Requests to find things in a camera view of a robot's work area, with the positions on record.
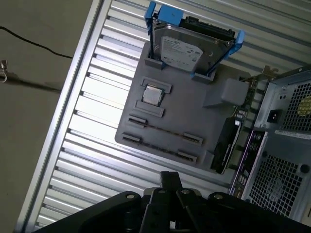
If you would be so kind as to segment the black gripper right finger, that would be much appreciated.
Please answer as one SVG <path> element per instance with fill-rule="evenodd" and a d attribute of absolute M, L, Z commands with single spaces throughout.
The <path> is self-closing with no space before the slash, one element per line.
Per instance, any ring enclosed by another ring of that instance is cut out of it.
<path fill-rule="evenodd" d="M 170 181 L 185 219 L 196 233 L 309 233 L 310 227 L 222 192 L 207 199 L 184 188 L 178 172 Z"/>

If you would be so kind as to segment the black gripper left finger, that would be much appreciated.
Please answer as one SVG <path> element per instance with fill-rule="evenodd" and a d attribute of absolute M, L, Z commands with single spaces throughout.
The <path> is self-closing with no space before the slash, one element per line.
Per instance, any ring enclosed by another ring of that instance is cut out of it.
<path fill-rule="evenodd" d="M 160 187 L 143 196 L 126 191 L 38 230 L 40 233 L 169 232 L 171 172 L 161 172 Z"/>

